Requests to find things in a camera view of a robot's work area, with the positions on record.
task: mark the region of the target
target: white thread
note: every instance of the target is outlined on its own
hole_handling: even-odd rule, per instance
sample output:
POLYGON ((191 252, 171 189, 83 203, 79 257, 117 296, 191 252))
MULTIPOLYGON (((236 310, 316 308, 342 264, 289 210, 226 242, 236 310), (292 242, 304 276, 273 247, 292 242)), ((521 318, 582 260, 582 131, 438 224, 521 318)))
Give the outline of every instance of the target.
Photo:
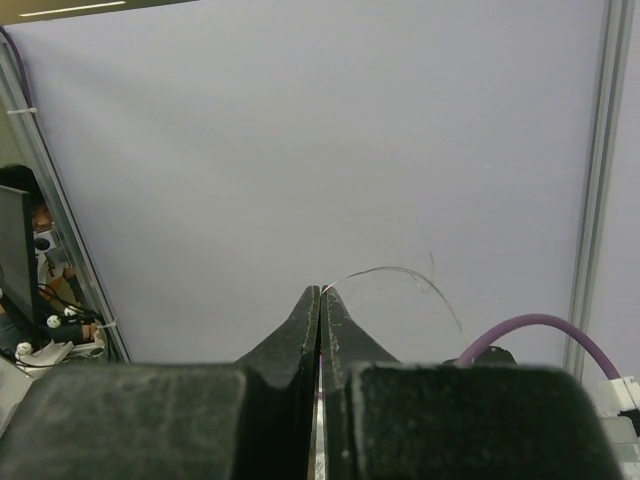
POLYGON ((105 325, 97 325, 96 328, 98 330, 106 330, 107 328, 114 328, 118 326, 118 317, 114 317, 111 323, 107 323, 105 325))
POLYGON ((21 113, 38 113, 38 109, 36 107, 30 107, 20 110, 7 110, 7 115, 19 115, 21 113))
MULTIPOLYGON (((434 259, 433 259, 433 255, 431 254, 431 252, 429 252, 429 255, 431 256, 431 261, 432 261, 432 265, 435 264, 434 259)), ((372 272, 378 272, 378 271, 389 271, 389 272, 400 272, 400 273, 406 273, 407 275, 410 275, 414 280, 424 280, 427 285, 429 285, 431 288, 433 288, 433 290, 438 294, 438 296, 442 299, 442 301, 444 302, 444 304, 447 306, 447 309, 449 310, 449 313, 451 313, 451 316, 453 317, 453 320, 456 323, 456 326, 458 327, 458 330, 460 331, 460 335, 462 336, 462 340, 465 343, 466 346, 469 346, 469 341, 467 340, 467 337, 464 333, 464 329, 462 328, 462 322, 460 321, 460 319, 458 318, 458 315, 456 315, 456 312, 453 310, 453 307, 451 306, 451 303, 449 302, 449 300, 447 300, 447 298, 444 296, 444 294, 440 291, 440 289, 438 287, 436 287, 436 285, 429 280, 427 277, 425 277, 423 274, 421 274, 420 272, 416 272, 415 270, 411 270, 410 268, 404 268, 404 267, 375 267, 375 268, 370 268, 368 270, 362 270, 361 272, 356 272, 356 273, 352 273, 351 275, 348 275, 344 278, 341 278, 340 280, 337 280, 335 282, 333 282, 330 285, 327 285, 322 292, 320 293, 320 295, 324 295, 328 290, 330 290, 331 288, 335 287, 338 283, 343 282, 345 280, 349 280, 350 278, 354 278, 354 277, 358 277, 360 275, 366 275, 368 273, 372 273, 372 272)))

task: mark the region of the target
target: black cable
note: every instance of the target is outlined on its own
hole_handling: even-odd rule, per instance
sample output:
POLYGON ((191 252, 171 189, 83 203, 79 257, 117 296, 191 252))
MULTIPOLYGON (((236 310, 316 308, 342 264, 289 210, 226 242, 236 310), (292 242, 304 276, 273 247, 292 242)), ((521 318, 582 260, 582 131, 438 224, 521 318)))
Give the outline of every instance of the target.
POLYGON ((86 316, 92 319, 96 319, 96 320, 100 320, 101 322, 104 322, 102 315, 100 315, 99 313, 83 307, 81 305, 78 304, 74 304, 69 302, 68 300, 65 300, 63 298, 60 297, 60 295, 58 295, 58 293, 55 291, 55 289, 51 286, 51 285, 47 285, 45 283, 39 283, 38 284, 38 288, 39 290, 44 293, 45 295, 48 295, 49 297, 55 299, 56 301, 58 301, 59 303, 61 303, 62 305, 64 305, 65 307, 70 307, 72 309, 75 309, 76 311, 79 312, 79 316, 86 316))
POLYGON ((19 367, 27 367, 27 368, 52 368, 57 367, 58 365, 62 365, 66 362, 54 363, 52 365, 31 365, 30 363, 23 362, 22 360, 16 360, 16 365, 19 367))

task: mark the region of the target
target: person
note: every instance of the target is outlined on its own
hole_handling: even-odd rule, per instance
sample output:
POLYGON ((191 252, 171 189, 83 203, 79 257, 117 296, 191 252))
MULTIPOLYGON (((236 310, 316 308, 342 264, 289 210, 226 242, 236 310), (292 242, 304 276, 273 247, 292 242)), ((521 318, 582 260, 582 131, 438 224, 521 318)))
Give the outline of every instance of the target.
MULTIPOLYGON (((0 185, 22 190, 29 194, 32 207, 31 223, 34 233, 42 233, 51 229, 53 217, 47 207, 35 175, 29 167, 18 164, 1 167, 0 185)), ((75 300, 74 303, 84 303, 84 295, 73 267, 52 265, 46 259, 42 264, 39 264, 39 267, 38 276, 42 279, 39 282, 42 281, 47 285, 47 291, 55 293, 55 296, 62 296, 58 292, 63 290, 66 283, 66 286, 71 291, 73 300, 75 300)), ((49 302, 55 302, 54 295, 42 293, 42 296, 49 302)), ((41 328, 46 329, 53 341, 57 343, 73 342, 78 345, 93 341, 97 325, 63 325, 58 328, 43 326, 41 328)), ((15 326, 0 305, 0 350, 13 354, 18 343, 22 341, 24 341, 23 333, 15 326)))

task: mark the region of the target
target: white connector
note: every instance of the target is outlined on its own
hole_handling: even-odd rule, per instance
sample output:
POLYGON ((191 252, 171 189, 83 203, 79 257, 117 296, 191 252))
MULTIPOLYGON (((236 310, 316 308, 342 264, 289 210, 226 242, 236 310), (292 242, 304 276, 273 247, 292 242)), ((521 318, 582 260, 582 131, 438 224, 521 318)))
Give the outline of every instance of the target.
POLYGON ((77 315, 79 313, 80 313, 80 310, 78 310, 73 305, 69 305, 68 307, 66 307, 64 309, 64 316, 65 317, 72 317, 72 316, 77 315))
POLYGON ((20 342, 16 346, 16 359, 20 360, 20 357, 26 357, 33 353, 33 347, 29 342, 20 342))
POLYGON ((58 328, 62 325, 62 320, 57 315, 51 315, 47 318, 47 327, 49 328, 58 328))
POLYGON ((606 380, 599 387, 608 409, 616 413, 640 409, 640 383, 634 377, 606 380))

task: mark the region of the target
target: purple cable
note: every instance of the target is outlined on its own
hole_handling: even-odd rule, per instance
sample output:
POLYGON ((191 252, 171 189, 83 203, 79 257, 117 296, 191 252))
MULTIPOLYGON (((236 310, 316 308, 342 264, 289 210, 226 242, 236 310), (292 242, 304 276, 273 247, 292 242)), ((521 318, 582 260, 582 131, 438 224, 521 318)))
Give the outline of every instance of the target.
POLYGON ((31 90, 29 89, 29 82, 27 80, 27 72, 24 68, 24 62, 22 61, 22 57, 20 56, 18 46, 16 45, 16 42, 13 41, 13 38, 11 38, 11 35, 9 35, 9 32, 7 32, 7 30, 2 25, 0 25, 0 35, 5 38, 5 40, 9 44, 11 53, 13 53, 13 56, 16 59, 16 64, 18 65, 18 73, 20 74, 20 86, 22 87, 22 94, 27 101, 27 105, 29 107, 33 107, 33 104, 31 102, 31 90))
POLYGON ((456 365, 461 367, 470 366, 477 357, 491 346, 493 342, 514 330, 522 327, 528 327, 530 325, 547 325, 563 331, 578 342, 589 353, 589 355, 593 357, 609 380, 620 378, 620 373, 618 373, 616 367, 611 363, 609 357, 604 354, 600 347, 598 347, 598 345, 596 345, 586 333, 561 318, 542 313, 521 315, 499 323, 469 345, 469 347, 467 347, 467 349, 462 352, 462 355, 460 355, 456 360, 456 365))

